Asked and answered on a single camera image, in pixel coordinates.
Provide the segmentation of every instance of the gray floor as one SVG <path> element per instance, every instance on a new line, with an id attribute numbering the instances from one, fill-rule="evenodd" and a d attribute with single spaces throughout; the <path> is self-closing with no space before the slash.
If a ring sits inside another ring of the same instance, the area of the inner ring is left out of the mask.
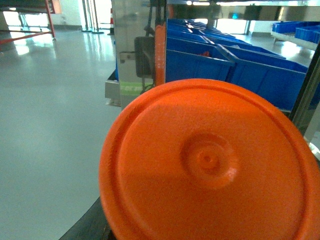
<path id="1" fill-rule="evenodd" d="M 0 239 L 61 237 L 99 196 L 110 36 L 57 33 L 0 53 Z"/>

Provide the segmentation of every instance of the wall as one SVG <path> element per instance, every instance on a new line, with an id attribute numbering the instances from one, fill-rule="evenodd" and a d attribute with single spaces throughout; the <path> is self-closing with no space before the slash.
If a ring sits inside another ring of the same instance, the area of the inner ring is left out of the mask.
<path id="1" fill-rule="evenodd" d="M 52 21 L 55 25 L 81 26 L 83 14 L 81 0 L 60 0 L 62 14 L 53 14 Z"/>
<path id="2" fill-rule="evenodd" d="M 251 21 L 249 31 L 251 33 L 270 33 L 272 30 L 272 24 L 279 21 Z"/>

